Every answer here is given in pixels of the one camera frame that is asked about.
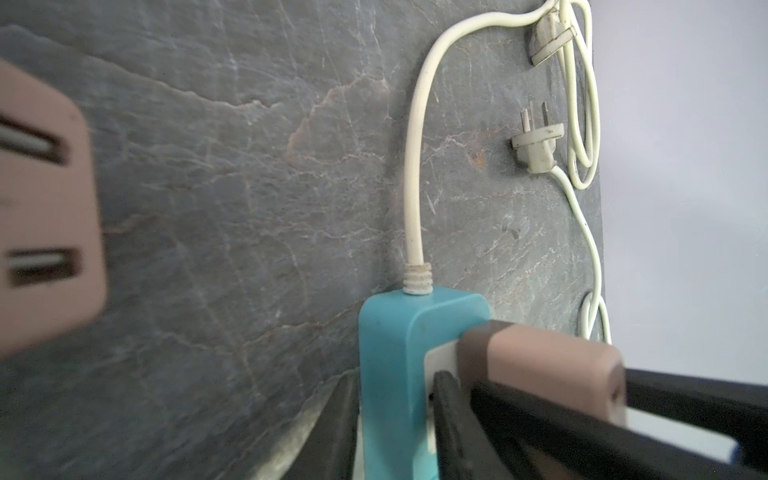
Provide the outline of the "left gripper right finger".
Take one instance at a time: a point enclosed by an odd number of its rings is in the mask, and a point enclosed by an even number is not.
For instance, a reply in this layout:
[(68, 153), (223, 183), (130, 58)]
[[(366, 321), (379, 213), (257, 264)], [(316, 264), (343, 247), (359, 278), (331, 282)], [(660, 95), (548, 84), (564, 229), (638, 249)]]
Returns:
[(458, 381), (445, 370), (434, 375), (433, 416), (440, 479), (513, 479)]

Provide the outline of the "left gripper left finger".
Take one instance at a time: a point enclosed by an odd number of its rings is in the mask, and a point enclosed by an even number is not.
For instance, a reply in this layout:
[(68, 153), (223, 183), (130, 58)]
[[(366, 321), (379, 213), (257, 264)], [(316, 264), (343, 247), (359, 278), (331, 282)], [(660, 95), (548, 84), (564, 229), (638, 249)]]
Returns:
[(359, 375), (347, 373), (339, 379), (283, 479), (352, 479), (359, 414)]

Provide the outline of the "teal power strip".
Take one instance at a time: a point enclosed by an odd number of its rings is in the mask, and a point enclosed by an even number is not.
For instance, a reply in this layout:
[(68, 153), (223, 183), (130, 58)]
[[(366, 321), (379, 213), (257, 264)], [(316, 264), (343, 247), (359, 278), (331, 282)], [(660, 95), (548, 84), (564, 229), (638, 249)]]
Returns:
[(478, 293), (436, 287), (428, 295), (401, 290), (370, 297), (359, 314), (364, 474), (368, 479), (436, 479), (425, 359), (455, 346), (487, 322)]

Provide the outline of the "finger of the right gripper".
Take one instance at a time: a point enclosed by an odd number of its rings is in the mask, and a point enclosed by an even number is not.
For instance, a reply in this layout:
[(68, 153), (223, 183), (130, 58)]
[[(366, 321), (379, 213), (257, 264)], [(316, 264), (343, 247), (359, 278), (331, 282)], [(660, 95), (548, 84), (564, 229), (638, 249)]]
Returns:
[(767, 388), (756, 384), (626, 371), (627, 405), (732, 438), (767, 436)]
[(765, 479), (512, 387), (481, 381), (471, 408), (494, 441), (545, 452), (585, 479)]

